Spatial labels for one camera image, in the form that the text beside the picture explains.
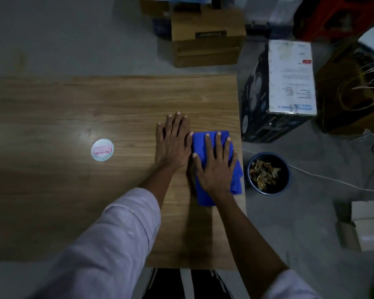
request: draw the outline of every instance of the brown cardboard box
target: brown cardboard box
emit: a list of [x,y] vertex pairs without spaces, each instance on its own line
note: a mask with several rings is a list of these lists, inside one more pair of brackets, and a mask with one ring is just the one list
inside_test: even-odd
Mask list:
[[341,222],[346,245],[358,251],[374,251],[374,201],[353,201],[351,223]]
[[169,2],[140,0],[141,12],[154,18],[163,18],[169,16]]
[[236,64],[245,38],[239,9],[208,9],[171,15],[175,67]]

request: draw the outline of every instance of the round sticker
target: round sticker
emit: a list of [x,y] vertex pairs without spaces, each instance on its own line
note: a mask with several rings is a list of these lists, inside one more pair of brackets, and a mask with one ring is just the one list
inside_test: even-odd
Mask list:
[[105,138],[94,143],[91,147],[91,156],[96,161],[105,161],[114,154],[114,144]]

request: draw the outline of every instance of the box label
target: box label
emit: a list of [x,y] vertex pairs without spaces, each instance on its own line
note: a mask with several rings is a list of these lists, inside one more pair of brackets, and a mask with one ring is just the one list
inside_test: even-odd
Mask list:
[[220,30],[220,31],[205,31],[205,32],[195,33],[195,39],[219,38],[219,37],[227,37],[227,31]]
[[269,41],[269,111],[317,115],[310,43]]

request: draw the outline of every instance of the concrete floor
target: concrete floor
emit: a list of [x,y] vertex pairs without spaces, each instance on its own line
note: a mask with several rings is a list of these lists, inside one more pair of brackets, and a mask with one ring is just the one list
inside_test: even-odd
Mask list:
[[[71,75],[237,74],[242,89],[261,43],[246,42],[234,66],[177,69],[170,42],[152,32],[138,0],[0,0],[0,75],[63,78]],[[327,50],[314,46],[317,70]],[[349,143],[321,133],[313,122],[272,144],[243,143],[255,152],[272,151],[291,165],[312,173],[374,189],[374,138]],[[244,152],[244,159],[251,157]],[[334,181],[292,171],[292,183],[280,196],[246,191],[249,219],[279,255],[323,298],[367,298],[374,276],[374,253],[342,248],[334,206],[352,200],[374,200]],[[0,262],[0,299],[21,298],[42,280],[53,260]],[[135,289],[141,298],[150,269]],[[248,298],[237,272],[220,271],[235,298]]]

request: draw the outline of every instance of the light pink shirt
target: light pink shirt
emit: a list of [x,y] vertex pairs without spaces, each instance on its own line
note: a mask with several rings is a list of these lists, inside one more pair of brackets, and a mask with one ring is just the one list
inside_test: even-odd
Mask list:
[[[161,211],[152,193],[141,188],[127,192],[61,254],[47,283],[32,298],[131,298],[160,225]],[[264,298],[319,296],[288,270]]]

